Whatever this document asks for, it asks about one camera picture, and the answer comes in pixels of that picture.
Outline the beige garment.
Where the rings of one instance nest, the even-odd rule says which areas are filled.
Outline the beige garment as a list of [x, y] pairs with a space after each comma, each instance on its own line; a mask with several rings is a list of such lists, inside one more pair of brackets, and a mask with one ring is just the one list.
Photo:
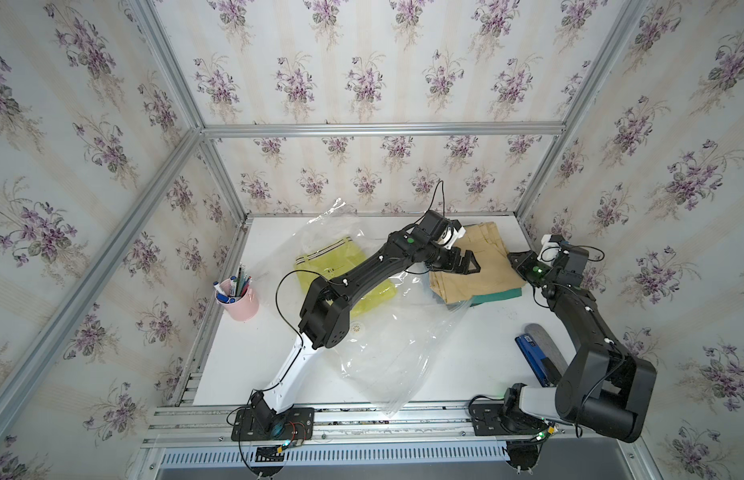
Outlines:
[[471, 303], [476, 295], [522, 289], [526, 284], [513, 270], [507, 258], [508, 249], [495, 223], [484, 222], [468, 226], [465, 236], [455, 246], [473, 251], [481, 272], [469, 275], [430, 273], [430, 288], [445, 303]]

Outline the green garment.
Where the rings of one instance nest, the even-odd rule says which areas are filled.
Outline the green garment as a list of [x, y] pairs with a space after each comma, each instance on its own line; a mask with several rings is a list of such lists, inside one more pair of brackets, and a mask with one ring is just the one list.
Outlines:
[[486, 303], [501, 302], [506, 300], [515, 299], [522, 296], [521, 288], [514, 288], [503, 292], [496, 292], [491, 294], [476, 295], [471, 300], [471, 306], [483, 305]]

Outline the clear plastic vacuum bag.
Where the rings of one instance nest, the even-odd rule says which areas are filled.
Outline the clear plastic vacuum bag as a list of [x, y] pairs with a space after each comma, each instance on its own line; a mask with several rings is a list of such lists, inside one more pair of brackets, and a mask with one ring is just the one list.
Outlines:
[[[293, 330], [306, 293], [301, 289], [298, 256], [313, 253], [350, 236], [369, 257], [383, 244], [383, 219], [351, 215], [342, 203], [308, 221], [271, 252], [261, 256], [250, 273], [262, 313], [280, 317]], [[385, 414], [396, 414], [420, 390], [433, 355], [468, 311], [468, 302], [445, 303], [417, 275], [407, 270], [390, 277], [396, 296], [369, 313], [351, 318], [345, 339], [332, 348], [339, 374]], [[313, 363], [330, 349], [317, 352], [301, 371], [297, 395]]]

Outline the yellow garment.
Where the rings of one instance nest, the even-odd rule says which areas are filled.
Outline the yellow garment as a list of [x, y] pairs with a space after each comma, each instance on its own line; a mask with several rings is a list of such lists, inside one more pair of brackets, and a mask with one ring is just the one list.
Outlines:
[[[332, 279], [359, 266], [368, 256], [361, 247], [350, 237], [345, 236], [319, 250], [298, 256], [294, 268], [304, 293], [308, 292], [311, 282], [315, 279], [314, 272]], [[396, 296], [396, 287], [390, 280], [385, 280], [354, 306], [351, 318], [371, 312], [389, 302]]]

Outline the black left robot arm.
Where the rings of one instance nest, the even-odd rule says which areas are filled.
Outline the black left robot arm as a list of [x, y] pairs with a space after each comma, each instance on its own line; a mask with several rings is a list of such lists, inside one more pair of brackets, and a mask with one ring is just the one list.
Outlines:
[[381, 283], [417, 263], [424, 264], [428, 273], [480, 273], [474, 252], [455, 245], [465, 234], [459, 221], [428, 210], [415, 222], [391, 232], [373, 255], [354, 268], [331, 275], [312, 270], [314, 279], [299, 310], [297, 339], [273, 382], [250, 395], [248, 406], [256, 424], [271, 437], [283, 431], [294, 405], [290, 394], [296, 391], [301, 371], [317, 352], [345, 339], [352, 310]]

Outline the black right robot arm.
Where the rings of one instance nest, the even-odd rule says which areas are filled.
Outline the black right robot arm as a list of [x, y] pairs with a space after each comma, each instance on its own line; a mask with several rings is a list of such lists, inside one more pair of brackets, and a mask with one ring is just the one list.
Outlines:
[[562, 322], [575, 356], [549, 388], [516, 384], [507, 390], [510, 415], [590, 429], [632, 443], [641, 436], [657, 370], [625, 347], [581, 287], [590, 261], [586, 247], [553, 235], [539, 253], [508, 255], [513, 270], [538, 289]]

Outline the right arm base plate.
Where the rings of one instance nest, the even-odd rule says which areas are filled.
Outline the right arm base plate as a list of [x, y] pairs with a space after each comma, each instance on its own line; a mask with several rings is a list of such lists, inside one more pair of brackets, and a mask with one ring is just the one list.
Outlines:
[[474, 435], [533, 436], [547, 429], [546, 423], [515, 407], [507, 408], [503, 400], [478, 398], [467, 407]]

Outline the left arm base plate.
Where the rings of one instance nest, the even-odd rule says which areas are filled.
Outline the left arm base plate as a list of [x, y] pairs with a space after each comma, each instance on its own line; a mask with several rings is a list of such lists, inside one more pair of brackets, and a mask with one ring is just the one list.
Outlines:
[[270, 415], [265, 420], [260, 419], [251, 406], [244, 406], [236, 410], [231, 440], [310, 440], [313, 437], [315, 414], [314, 408], [293, 407], [284, 413]]

